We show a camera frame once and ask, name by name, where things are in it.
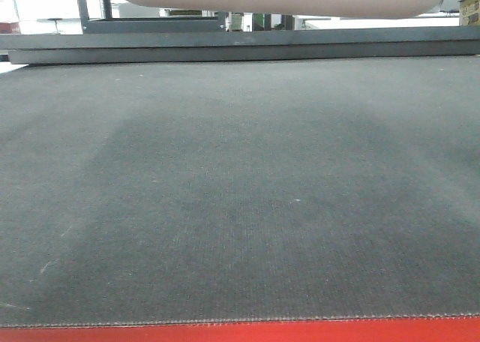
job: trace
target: metal bar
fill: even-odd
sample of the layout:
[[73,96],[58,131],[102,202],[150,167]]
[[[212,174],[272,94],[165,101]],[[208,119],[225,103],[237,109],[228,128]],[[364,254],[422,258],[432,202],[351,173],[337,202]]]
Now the metal bar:
[[0,50],[68,48],[237,47],[366,44],[423,41],[474,41],[480,27],[372,28],[251,33],[125,33],[85,35],[0,35]]
[[111,0],[102,0],[103,4],[103,15],[105,20],[111,20],[112,16],[112,1]]
[[285,16],[285,30],[293,31],[295,29],[295,19],[293,16]]
[[272,15],[267,13],[264,17],[264,28],[266,31],[272,30]]
[[10,51],[14,64],[57,65],[128,62],[233,62],[360,57],[465,56],[480,54],[476,40],[339,43],[292,46],[230,46],[133,49],[29,49]]
[[87,5],[87,0],[77,0],[78,10],[80,14],[80,22],[82,23],[82,28],[87,29],[87,23],[90,20],[89,16],[89,7]]
[[221,25],[215,17],[157,18],[157,19],[99,19],[86,23],[89,34],[166,34],[187,32],[217,32]]

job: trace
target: red edge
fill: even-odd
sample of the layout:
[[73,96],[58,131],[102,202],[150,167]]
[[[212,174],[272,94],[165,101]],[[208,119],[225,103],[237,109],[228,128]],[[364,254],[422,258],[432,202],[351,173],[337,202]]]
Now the red edge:
[[480,316],[89,328],[0,328],[1,342],[478,342]]

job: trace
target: gray felt surface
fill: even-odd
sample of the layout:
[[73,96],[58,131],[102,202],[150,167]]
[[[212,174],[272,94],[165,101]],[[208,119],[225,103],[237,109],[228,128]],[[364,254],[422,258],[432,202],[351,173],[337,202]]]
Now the gray felt surface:
[[0,326],[480,314],[479,71],[0,75]]

